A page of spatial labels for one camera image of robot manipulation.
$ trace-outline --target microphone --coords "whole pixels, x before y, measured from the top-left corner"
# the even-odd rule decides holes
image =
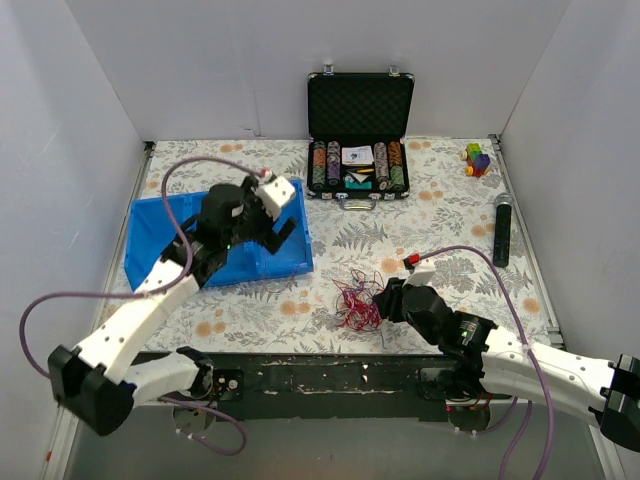
[[[496,230],[493,239],[493,264],[505,268],[509,265],[509,243],[511,242],[511,210],[513,197],[501,193],[496,197]]]

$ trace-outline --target blue bin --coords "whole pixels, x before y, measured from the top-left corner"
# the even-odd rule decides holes
[[[304,190],[300,180],[292,180],[291,183],[296,189],[296,198],[284,208],[275,230],[279,231],[290,217],[296,221],[296,228],[278,253],[271,255],[254,242],[235,247],[229,252],[227,264],[209,279],[205,287],[288,277],[313,271],[311,237],[304,210]],[[200,212],[202,199],[206,194],[207,192],[199,192],[169,197],[171,209],[180,223]],[[135,290],[144,281],[175,234],[161,198],[133,202],[124,259],[124,270],[132,289]]]

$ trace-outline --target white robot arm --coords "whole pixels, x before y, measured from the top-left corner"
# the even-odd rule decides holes
[[[283,177],[271,176],[261,185],[252,176],[246,177],[241,187],[214,185],[197,218],[183,225],[183,230],[195,226],[186,231],[193,251],[188,274],[162,293],[124,304],[73,349],[59,346],[49,356],[58,403],[99,435],[108,435],[132,408],[148,400],[175,391],[193,398],[207,395],[213,385],[213,365],[206,355],[190,347],[142,365],[131,364],[173,310],[226,264],[231,248],[252,241],[271,254],[279,250],[295,222],[288,219],[277,233],[273,227],[294,197],[295,188]],[[172,282],[184,269],[186,257],[186,246],[176,237],[136,293]]]
[[[549,386],[553,406],[598,427],[614,443],[640,451],[640,361],[618,363],[582,357],[540,343],[523,345],[491,320],[454,312],[427,286],[435,269],[412,265],[407,279],[392,278],[374,297],[382,318],[407,322],[431,345],[457,361],[429,383],[439,397],[477,398],[500,393],[545,404],[532,349]]]

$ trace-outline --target white panel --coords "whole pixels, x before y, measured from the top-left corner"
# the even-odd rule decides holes
[[[502,132],[569,0],[67,3],[140,135],[187,139],[306,138],[325,59],[415,73],[410,133]]]
[[[573,1],[503,137],[565,339],[611,359],[640,356],[639,24],[635,0]]]
[[[568,0],[239,0],[262,134],[306,137],[306,74],[416,75],[409,133],[502,132]]]
[[[0,476],[33,479],[55,404],[20,351],[18,320],[38,295],[103,287],[142,143],[63,0],[0,0],[0,65]],[[95,308],[36,310],[38,361],[86,335]]]
[[[145,140],[253,137],[255,105],[224,1],[67,0]]]

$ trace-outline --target red wire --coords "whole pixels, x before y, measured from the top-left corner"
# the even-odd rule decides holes
[[[349,327],[356,332],[373,332],[382,323],[378,307],[373,302],[373,296],[384,290],[382,275],[375,272],[372,280],[367,280],[367,275],[361,270],[351,270],[353,285],[333,280],[340,290],[336,299],[336,316],[344,318],[339,327]]]

